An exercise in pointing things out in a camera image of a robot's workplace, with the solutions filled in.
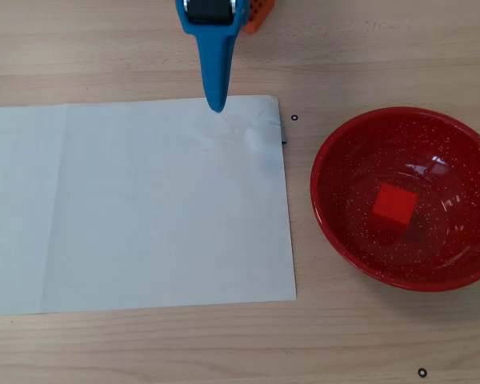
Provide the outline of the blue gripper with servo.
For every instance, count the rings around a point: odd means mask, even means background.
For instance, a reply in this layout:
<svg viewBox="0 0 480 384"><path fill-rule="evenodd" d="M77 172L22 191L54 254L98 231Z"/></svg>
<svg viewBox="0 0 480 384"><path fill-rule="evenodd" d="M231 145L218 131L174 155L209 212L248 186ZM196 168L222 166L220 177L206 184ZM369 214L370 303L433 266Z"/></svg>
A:
<svg viewBox="0 0 480 384"><path fill-rule="evenodd" d="M248 1L176 0L183 30L197 37L206 100L221 113L228 95L236 38L249 18ZM218 37L207 37L217 34Z"/></svg>

